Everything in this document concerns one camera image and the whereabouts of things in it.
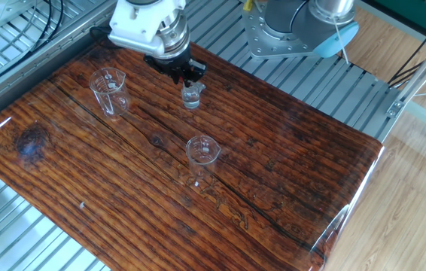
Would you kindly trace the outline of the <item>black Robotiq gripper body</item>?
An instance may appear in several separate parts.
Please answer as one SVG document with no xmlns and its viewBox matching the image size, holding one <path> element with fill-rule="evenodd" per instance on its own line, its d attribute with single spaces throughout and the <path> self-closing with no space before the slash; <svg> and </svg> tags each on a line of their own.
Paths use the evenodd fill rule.
<svg viewBox="0 0 426 271">
<path fill-rule="evenodd" d="M 191 51 L 190 51 L 190 48 L 188 47 L 185 51 L 180 53 L 178 56 L 167 58 L 164 60 L 174 61 L 175 63 L 178 64 L 178 70 L 180 70 L 182 69 L 183 64 L 185 64 L 189 59 L 191 59 Z"/>
</svg>

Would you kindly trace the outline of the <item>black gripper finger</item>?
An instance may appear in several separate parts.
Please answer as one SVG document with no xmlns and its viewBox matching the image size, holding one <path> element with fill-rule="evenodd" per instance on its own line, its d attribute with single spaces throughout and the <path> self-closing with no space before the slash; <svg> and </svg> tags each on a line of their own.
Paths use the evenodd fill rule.
<svg viewBox="0 0 426 271">
<path fill-rule="evenodd" d="M 174 84 L 178 84 L 180 81 L 180 75 L 178 74 L 178 64 L 174 61 L 157 59 L 149 55 L 144 56 L 144 61 L 155 71 L 162 75 L 167 75 L 169 78 L 171 78 Z"/>
<path fill-rule="evenodd" d="M 186 87 L 196 83 L 206 73 L 207 65 L 205 62 L 199 62 L 195 59 L 189 59 L 182 66 L 183 82 Z"/>
</svg>

